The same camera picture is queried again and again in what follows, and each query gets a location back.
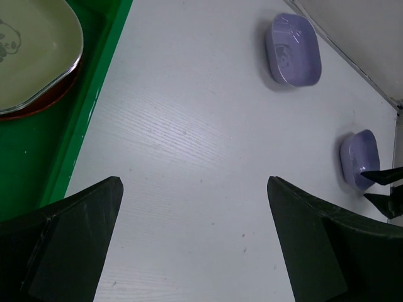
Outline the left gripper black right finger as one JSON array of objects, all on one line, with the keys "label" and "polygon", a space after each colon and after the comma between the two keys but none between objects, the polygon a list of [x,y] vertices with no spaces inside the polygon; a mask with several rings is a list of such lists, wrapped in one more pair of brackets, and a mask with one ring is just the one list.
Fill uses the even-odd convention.
[{"label": "left gripper black right finger", "polygon": [[295,301],[402,301],[402,227],[280,177],[267,193]]}]

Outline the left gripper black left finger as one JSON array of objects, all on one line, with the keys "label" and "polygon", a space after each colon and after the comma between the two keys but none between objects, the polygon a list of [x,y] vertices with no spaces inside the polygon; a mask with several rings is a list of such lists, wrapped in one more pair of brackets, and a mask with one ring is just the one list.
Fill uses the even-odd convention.
[{"label": "left gripper black left finger", "polygon": [[1,301],[93,301],[122,197],[108,177],[1,222]]}]

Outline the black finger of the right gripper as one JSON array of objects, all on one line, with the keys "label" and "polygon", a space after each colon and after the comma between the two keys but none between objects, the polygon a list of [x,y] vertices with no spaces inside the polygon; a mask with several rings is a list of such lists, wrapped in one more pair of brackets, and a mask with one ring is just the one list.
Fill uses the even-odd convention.
[{"label": "black finger of the right gripper", "polygon": [[364,197],[388,219],[402,216],[402,196],[398,197],[395,194],[386,196],[381,194],[366,193],[364,194]]},{"label": "black finger of the right gripper", "polygon": [[403,178],[403,167],[387,169],[383,171],[364,171],[361,175],[373,182],[380,185],[388,185],[393,182],[402,180]]}]

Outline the red round plate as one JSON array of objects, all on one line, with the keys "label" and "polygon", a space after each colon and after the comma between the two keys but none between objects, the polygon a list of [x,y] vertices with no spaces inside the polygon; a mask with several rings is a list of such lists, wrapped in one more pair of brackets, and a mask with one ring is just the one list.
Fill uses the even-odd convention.
[{"label": "red round plate", "polygon": [[79,77],[81,69],[82,60],[79,61],[78,66],[69,75],[67,75],[44,95],[40,96],[36,101],[19,111],[1,115],[1,121],[19,120],[33,116],[58,103],[72,89],[77,81],[77,78]]}]

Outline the green square dish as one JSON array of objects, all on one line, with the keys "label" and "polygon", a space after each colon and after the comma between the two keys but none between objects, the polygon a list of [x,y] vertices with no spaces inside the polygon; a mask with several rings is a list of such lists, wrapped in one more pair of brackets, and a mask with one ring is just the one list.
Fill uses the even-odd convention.
[{"label": "green square dish", "polygon": [[1,1],[1,114],[28,107],[67,77],[83,48],[67,1]]}]

